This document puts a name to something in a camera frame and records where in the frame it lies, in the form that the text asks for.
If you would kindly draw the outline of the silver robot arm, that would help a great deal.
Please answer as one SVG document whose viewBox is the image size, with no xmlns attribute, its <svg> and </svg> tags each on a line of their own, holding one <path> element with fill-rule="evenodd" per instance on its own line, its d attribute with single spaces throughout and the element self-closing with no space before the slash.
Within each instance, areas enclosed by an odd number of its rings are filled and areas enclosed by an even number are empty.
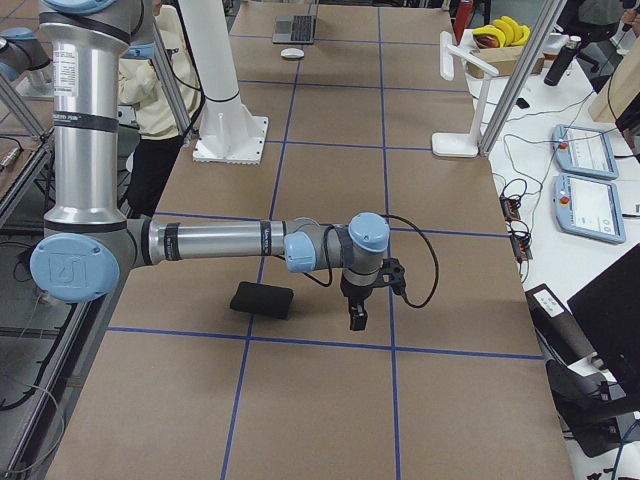
<svg viewBox="0 0 640 480">
<path fill-rule="evenodd" d="M 292 272 L 338 268 L 350 327 L 382 286 L 390 229 L 374 213 L 324 227 L 286 221 L 160 224 L 117 206 L 118 66 L 155 53 L 148 1 L 44 1 L 40 27 L 53 44 L 56 200 L 30 260 L 38 287 L 67 303 L 113 292 L 132 269 L 194 258 L 282 256 Z"/>
<path fill-rule="evenodd" d="M 25 71 L 39 71 L 51 64 L 35 33 L 26 27 L 13 27 L 1 32 L 1 73 L 15 81 Z"/>
</svg>

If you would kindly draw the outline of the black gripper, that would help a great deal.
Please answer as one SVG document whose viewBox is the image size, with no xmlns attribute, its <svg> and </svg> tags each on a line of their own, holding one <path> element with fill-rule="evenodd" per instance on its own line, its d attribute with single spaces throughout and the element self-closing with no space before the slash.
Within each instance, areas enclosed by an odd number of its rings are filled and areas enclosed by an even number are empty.
<svg viewBox="0 0 640 480">
<path fill-rule="evenodd" d="M 350 330 L 364 331 L 368 321 L 365 301 L 371 296 L 374 288 L 371 285 L 355 285 L 347 279 L 342 279 L 340 289 L 348 302 Z"/>
</svg>

